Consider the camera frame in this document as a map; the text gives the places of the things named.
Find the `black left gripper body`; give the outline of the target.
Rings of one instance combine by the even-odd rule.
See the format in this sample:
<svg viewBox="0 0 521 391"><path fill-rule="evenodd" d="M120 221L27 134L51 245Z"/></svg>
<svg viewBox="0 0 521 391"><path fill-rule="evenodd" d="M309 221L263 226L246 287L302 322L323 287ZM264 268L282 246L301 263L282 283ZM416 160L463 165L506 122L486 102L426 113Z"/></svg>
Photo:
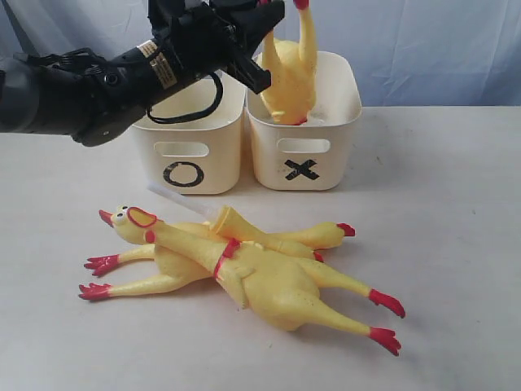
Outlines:
<svg viewBox="0 0 521 391"><path fill-rule="evenodd" d="M243 84L243 16L243 1L149 1L149 88L182 90L216 71Z"/></svg>

